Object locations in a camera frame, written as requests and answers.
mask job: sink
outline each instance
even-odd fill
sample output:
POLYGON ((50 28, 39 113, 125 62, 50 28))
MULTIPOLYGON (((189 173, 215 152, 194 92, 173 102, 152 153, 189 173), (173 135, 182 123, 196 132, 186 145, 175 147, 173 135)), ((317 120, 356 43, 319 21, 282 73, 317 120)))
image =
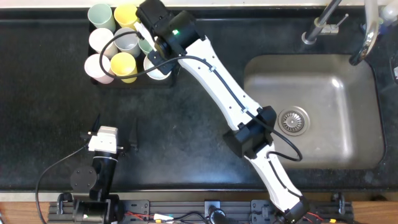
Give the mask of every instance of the sink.
MULTIPOLYGON (((244 90, 278 114, 275 130, 302 152, 286 168, 368 169, 384 155, 372 68, 349 55, 262 55, 244 71, 244 90)), ((294 156, 273 135, 276 151, 294 156)))

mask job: chrome faucet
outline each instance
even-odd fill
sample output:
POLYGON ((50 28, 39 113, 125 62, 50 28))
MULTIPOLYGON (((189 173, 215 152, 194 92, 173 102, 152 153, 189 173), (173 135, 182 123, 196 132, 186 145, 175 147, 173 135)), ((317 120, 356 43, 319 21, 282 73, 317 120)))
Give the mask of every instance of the chrome faucet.
MULTIPOLYGON (((339 23, 337 23, 337 25, 328 25, 326 22, 340 2, 341 0, 332 0, 321 16, 314 20, 310 31, 303 33, 302 40, 305 44, 314 44, 315 41, 317 41, 318 35, 333 35, 338 33, 338 26, 348 17, 347 14, 339 23)), ((364 0, 364 5, 366 13, 365 40, 358 52, 349 58, 349 63, 352 65, 359 64, 366 56, 368 56, 379 32, 379 11, 377 0, 364 0)))

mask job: wooden floor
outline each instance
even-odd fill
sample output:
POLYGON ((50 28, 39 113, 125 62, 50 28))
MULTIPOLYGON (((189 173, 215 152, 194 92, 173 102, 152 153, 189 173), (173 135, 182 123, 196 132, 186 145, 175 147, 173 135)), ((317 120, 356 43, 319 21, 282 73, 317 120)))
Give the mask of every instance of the wooden floor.
MULTIPOLYGON (((48 202, 40 203, 47 217, 48 202)), ((353 202, 355 219, 368 224, 398 223, 398 202, 353 202)), ((34 202, 0 202, 4 224, 41 224, 34 202)))

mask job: drain strainer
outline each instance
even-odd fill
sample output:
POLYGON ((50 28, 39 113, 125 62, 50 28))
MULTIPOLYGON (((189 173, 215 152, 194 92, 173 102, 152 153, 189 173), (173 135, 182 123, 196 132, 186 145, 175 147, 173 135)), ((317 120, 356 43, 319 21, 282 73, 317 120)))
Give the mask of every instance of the drain strainer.
POLYGON ((310 120, 308 114, 298 106, 291 106, 279 114, 279 127, 284 133, 298 136, 307 130, 310 120))

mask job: cup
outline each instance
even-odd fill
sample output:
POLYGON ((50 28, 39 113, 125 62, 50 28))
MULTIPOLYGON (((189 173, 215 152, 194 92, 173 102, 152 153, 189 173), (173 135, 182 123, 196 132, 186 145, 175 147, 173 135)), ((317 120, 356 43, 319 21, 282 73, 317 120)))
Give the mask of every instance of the cup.
POLYGON ((114 18, 121 27, 128 27, 135 30, 134 23, 138 21, 136 16, 137 7, 133 4, 123 4, 114 10, 114 18))
MULTIPOLYGON (((105 44, 107 44, 113 38, 113 33, 109 29, 98 28, 94 30, 90 37, 88 38, 88 43, 91 48, 93 48, 97 53, 101 53, 105 44)), ((115 46, 114 42, 109 44, 106 48, 104 55, 107 58, 112 58, 118 53, 118 48, 115 46)))
MULTIPOLYGON (((134 57, 129 53, 117 53, 111 59, 111 70, 115 75, 120 77, 136 74, 136 59, 134 59, 134 57)), ((134 77, 122 79, 122 81, 124 81, 125 83, 132 83, 136 81, 136 79, 137 77, 134 77)))
MULTIPOLYGON (((123 34, 125 32, 134 31, 132 28, 122 28, 116 31, 115 36, 123 34)), ((126 52, 137 58, 141 53, 138 46, 138 36, 136 34, 127 34, 114 41, 114 44, 118 47, 121 52, 126 52)))
POLYGON ((145 54, 145 55, 148 55, 149 54, 149 52, 151 52, 153 49, 152 49, 152 46, 150 46, 150 44, 148 43, 148 41, 146 41, 146 40, 141 40, 141 39, 139 39, 138 40, 138 46, 139 46, 139 48, 143 51, 143 53, 145 54))
MULTIPOLYGON (((102 65, 108 73, 113 75, 113 72, 111 70, 111 62, 107 57, 102 57, 102 65)), ((87 75, 91 76, 100 83, 109 84, 113 81, 113 78, 105 75, 105 73, 102 71, 100 67, 99 54, 93 54, 86 59, 85 71, 87 75)))
MULTIPOLYGON (((154 66, 154 64, 152 64, 152 62, 150 62, 148 56, 146 56, 144 59, 144 70, 148 70, 148 69, 152 68, 153 66, 154 66)), ((163 79, 169 77, 170 74, 171 74, 171 72, 169 72, 167 75, 163 75, 163 73, 161 71, 159 71, 158 69, 155 69, 155 70, 147 73, 147 75, 149 77, 153 78, 154 80, 163 80, 163 79)))
POLYGON ((107 4, 94 5, 88 10, 87 16, 88 20, 97 28, 109 29, 112 32, 116 30, 112 9, 107 4))

